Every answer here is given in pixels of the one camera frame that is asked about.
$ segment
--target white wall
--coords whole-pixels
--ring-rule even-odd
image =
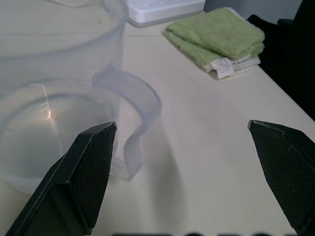
[[[255,14],[265,21],[276,23],[278,19],[293,19],[302,0],[207,0],[205,10],[230,6],[245,19]]]

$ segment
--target folded towel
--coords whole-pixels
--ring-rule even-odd
[[[203,70],[211,62],[227,57],[234,70],[259,64],[264,33],[225,7],[207,14],[178,20],[166,27],[164,35]]]

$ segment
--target black object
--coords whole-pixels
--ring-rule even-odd
[[[275,25],[255,15],[248,21],[265,32],[260,67],[315,120],[314,9],[314,0],[303,0],[293,21],[279,20]]]
[[[315,144],[301,131],[249,122],[266,180],[299,236],[315,235]]]
[[[116,129],[115,123],[106,123],[78,135],[6,235],[90,235],[109,178]]]

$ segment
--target pitcher handle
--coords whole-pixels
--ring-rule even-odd
[[[93,78],[94,87],[102,87],[116,93],[130,103],[142,119],[142,124],[127,139],[124,146],[125,163],[112,163],[111,174],[130,181],[142,167],[140,137],[150,128],[161,113],[161,101],[154,89],[129,73],[119,71],[112,66]]]

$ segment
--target white table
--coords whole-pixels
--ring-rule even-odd
[[[247,124],[280,123],[315,140],[315,123],[258,66],[214,80],[161,36],[165,25],[127,26],[124,69],[155,88],[163,109],[142,139],[144,167],[132,182],[110,179],[93,235],[294,233]],[[29,196],[3,182],[0,191],[1,236]]]

